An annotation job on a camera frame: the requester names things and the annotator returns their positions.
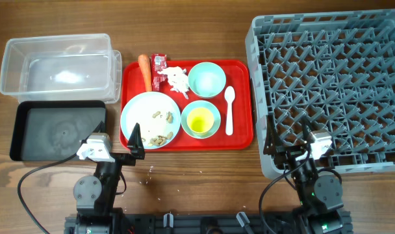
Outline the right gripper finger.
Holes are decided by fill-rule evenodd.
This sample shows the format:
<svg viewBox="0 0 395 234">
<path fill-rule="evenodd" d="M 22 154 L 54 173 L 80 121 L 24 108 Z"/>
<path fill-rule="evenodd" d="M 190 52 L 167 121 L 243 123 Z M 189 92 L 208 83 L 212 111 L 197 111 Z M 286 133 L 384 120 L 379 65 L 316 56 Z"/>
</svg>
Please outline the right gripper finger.
<svg viewBox="0 0 395 234">
<path fill-rule="evenodd" d="M 274 125 L 274 119 L 272 115 L 266 116 L 266 140 L 264 143 L 264 154 L 266 155 L 277 155 L 284 151 L 284 146 L 282 140 L 276 131 L 276 126 Z"/>
<path fill-rule="evenodd" d="M 314 131 L 314 127 L 306 116 L 301 118 L 301 126 L 304 137 L 309 136 L 310 132 Z"/>
</svg>

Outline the light blue plate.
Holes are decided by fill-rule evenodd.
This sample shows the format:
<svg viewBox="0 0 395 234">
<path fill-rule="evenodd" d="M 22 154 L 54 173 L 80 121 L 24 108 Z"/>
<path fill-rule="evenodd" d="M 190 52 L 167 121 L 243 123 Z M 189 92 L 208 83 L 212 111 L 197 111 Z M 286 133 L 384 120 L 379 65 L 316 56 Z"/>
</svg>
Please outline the light blue plate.
<svg viewBox="0 0 395 234">
<path fill-rule="evenodd" d="M 122 108 L 120 116 L 120 142 L 122 146 L 127 147 L 129 137 L 132 133 L 136 121 L 145 117 L 147 114 L 154 114 L 157 111 L 171 112 L 173 114 L 173 123 L 167 127 L 167 132 L 172 131 L 173 137 L 163 146 L 147 147 L 146 150 L 160 150 L 174 141 L 179 133 L 181 126 L 181 112 L 176 102 L 166 94 L 160 92 L 144 92 L 130 99 Z"/>
</svg>

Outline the white plastic spoon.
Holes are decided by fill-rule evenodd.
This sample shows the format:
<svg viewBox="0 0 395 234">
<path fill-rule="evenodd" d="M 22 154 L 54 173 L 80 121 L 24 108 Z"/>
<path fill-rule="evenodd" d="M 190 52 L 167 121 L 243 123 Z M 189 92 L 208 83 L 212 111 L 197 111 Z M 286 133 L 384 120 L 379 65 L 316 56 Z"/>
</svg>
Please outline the white plastic spoon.
<svg viewBox="0 0 395 234">
<path fill-rule="evenodd" d="M 227 102 L 225 134 L 231 136 L 233 134 L 233 101 L 235 100 L 235 90 L 232 86 L 225 89 L 224 98 Z"/>
</svg>

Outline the red snack wrapper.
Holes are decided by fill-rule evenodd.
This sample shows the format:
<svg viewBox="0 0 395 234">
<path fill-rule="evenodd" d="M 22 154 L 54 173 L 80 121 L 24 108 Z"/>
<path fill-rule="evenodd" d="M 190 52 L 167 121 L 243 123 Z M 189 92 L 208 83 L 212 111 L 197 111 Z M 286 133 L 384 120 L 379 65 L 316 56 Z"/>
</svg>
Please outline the red snack wrapper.
<svg viewBox="0 0 395 234">
<path fill-rule="evenodd" d="M 151 55 L 151 76 L 152 91 L 158 92 L 160 84 L 166 80 L 166 76 L 160 74 L 163 69 L 167 68 L 167 55 L 155 53 Z"/>
</svg>

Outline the yellow cup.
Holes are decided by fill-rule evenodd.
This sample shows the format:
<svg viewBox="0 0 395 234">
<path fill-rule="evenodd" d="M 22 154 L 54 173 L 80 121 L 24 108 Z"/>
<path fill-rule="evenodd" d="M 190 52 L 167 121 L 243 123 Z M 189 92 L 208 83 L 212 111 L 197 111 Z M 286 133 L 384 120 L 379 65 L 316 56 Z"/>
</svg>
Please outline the yellow cup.
<svg viewBox="0 0 395 234">
<path fill-rule="evenodd" d="M 186 117 L 186 124 L 193 133 L 203 135 L 214 125 L 214 115 L 208 108 L 194 108 Z"/>
</svg>

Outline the light blue small bowl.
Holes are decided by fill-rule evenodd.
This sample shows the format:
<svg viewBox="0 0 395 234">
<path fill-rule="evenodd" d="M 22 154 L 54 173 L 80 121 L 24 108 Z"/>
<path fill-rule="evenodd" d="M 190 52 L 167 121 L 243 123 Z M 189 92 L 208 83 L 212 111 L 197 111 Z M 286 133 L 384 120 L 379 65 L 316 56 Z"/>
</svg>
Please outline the light blue small bowl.
<svg viewBox="0 0 395 234">
<path fill-rule="evenodd" d="M 203 135 L 197 135 L 193 133 L 186 124 L 186 117 L 188 116 L 189 112 L 192 109 L 198 107 L 208 108 L 214 115 L 214 125 L 212 126 L 212 128 L 208 133 L 205 133 Z M 212 103 L 208 101 L 203 101 L 203 100 L 193 101 L 184 108 L 181 114 L 181 125 L 185 130 L 185 132 L 193 138 L 204 139 L 211 137 L 218 131 L 218 129 L 220 128 L 220 124 L 221 124 L 221 116 L 219 110 Z"/>
</svg>

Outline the white tissue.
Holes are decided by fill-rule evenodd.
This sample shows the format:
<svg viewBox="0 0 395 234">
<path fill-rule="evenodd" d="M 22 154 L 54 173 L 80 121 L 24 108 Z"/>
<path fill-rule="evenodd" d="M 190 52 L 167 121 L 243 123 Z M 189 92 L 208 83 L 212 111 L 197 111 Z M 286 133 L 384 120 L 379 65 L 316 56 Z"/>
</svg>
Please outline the white tissue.
<svg viewBox="0 0 395 234">
<path fill-rule="evenodd" d="M 162 71 L 157 72 L 159 75 L 165 75 L 168 80 L 168 84 L 171 86 L 171 91 L 182 93 L 185 99 L 188 99 L 187 92 L 189 91 L 188 76 L 186 69 L 182 69 L 178 66 L 164 68 Z"/>
</svg>

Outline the orange carrot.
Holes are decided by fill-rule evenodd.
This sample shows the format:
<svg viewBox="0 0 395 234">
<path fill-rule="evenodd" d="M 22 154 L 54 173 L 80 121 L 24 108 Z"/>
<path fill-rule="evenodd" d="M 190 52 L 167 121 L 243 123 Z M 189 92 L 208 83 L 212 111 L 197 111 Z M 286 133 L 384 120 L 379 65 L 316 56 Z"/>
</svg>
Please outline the orange carrot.
<svg viewBox="0 0 395 234">
<path fill-rule="evenodd" d="M 152 91 L 152 84 L 151 84 L 151 65 L 149 57 L 145 54 L 141 54 L 138 56 L 138 65 L 142 72 L 144 85 L 146 92 Z"/>
</svg>

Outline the mint green bowl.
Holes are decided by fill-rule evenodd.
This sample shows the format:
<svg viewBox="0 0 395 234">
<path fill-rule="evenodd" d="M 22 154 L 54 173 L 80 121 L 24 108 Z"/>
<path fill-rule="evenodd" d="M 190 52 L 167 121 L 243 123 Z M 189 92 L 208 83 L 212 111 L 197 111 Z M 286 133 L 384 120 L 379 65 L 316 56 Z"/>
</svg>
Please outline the mint green bowl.
<svg viewBox="0 0 395 234">
<path fill-rule="evenodd" d="M 214 98 L 225 88 L 226 74 L 213 62 L 200 62 L 188 73 L 191 91 L 200 98 Z"/>
</svg>

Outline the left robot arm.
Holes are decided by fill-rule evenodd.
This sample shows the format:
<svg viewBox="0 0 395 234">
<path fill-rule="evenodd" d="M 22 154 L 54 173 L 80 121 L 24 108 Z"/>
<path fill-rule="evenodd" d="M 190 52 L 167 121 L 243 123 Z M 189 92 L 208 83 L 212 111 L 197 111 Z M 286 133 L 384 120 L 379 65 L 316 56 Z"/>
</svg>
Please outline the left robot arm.
<svg viewBox="0 0 395 234">
<path fill-rule="evenodd" d="M 96 163 L 93 175 L 80 178 L 73 188 L 77 202 L 77 216 L 67 218 L 64 233 L 134 233 L 134 227 L 126 218 L 123 209 L 115 208 L 117 188 L 123 180 L 123 166 L 134 166 L 136 160 L 143 160 L 145 149 L 136 123 L 129 137 L 129 153 L 112 153 L 110 138 L 102 132 L 101 122 L 77 151 L 80 160 L 89 159 Z"/>
</svg>

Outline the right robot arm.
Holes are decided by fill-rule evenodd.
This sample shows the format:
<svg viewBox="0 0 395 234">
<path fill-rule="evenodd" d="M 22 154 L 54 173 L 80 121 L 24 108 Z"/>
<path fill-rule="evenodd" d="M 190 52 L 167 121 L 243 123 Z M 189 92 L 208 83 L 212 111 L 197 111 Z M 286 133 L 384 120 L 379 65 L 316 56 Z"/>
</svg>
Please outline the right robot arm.
<svg viewBox="0 0 395 234">
<path fill-rule="evenodd" d="M 291 176 L 301 206 L 292 211 L 292 218 L 297 228 L 305 233 L 334 233 L 340 231 L 344 224 L 341 217 L 343 189 L 342 178 L 331 168 L 317 169 L 315 160 L 327 153 L 332 144 L 332 137 L 325 129 L 315 130 L 306 117 L 301 118 L 303 143 L 286 146 L 280 139 L 273 118 L 268 115 L 267 134 L 263 153 L 284 159 L 289 171 L 283 172 L 263 190 L 259 199 L 259 216 L 263 229 L 269 233 L 275 231 L 268 225 L 262 210 L 264 196 L 278 181 Z"/>
</svg>

